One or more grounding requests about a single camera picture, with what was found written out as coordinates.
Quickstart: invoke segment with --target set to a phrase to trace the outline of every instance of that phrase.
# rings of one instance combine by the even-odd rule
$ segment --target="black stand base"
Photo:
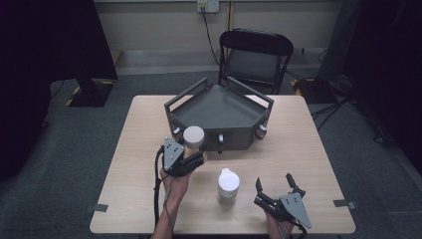
[[[66,106],[74,108],[104,107],[114,83],[111,81],[100,81],[94,83],[95,85],[92,85],[92,88],[89,91],[83,91],[82,87],[77,88],[66,102]]]
[[[293,89],[296,95],[305,98],[307,104],[335,104],[332,89],[328,81],[321,79],[294,80],[292,81]]]

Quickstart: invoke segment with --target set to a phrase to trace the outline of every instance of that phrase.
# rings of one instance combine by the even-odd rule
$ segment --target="white bottle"
[[[188,157],[193,153],[199,151],[199,147],[205,141],[205,132],[199,126],[190,126],[183,132],[183,138],[185,142],[185,154],[184,157]],[[204,163],[207,161],[207,154],[203,153]]]

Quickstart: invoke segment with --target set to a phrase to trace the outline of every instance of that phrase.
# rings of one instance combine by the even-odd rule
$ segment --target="chair seat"
[[[225,75],[235,79],[254,79],[275,84],[279,75],[280,57],[275,55],[231,50]]]

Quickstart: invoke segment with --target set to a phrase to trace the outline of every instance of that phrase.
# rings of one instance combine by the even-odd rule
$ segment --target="chair backrest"
[[[224,48],[277,56],[290,56],[294,50],[292,42],[282,35],[247,29],[224,32],[220,36],[222,54],[224,54]]]

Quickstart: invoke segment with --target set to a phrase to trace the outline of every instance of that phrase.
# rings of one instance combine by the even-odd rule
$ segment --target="gray carpet floor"
[[[65,107],[78,85],[53,83],[57,94],[48,125],[20,174],[0,182],[0,238],[138,238],[93,234],[86,208],[98,202],[133,97],[174,95],[203,77],[215,82],[218,73],[121,76],[103,108]],[[285,78],[283,95],[294,93],[291,79]],[[326,116],[318,117],[316,126]],[[344,103],[319,134],[345,199],[357,205],[351,210],[356,231],[307,238],[422,238],[422,191],[400,148],[374,142],[379,132],[352,102]]]

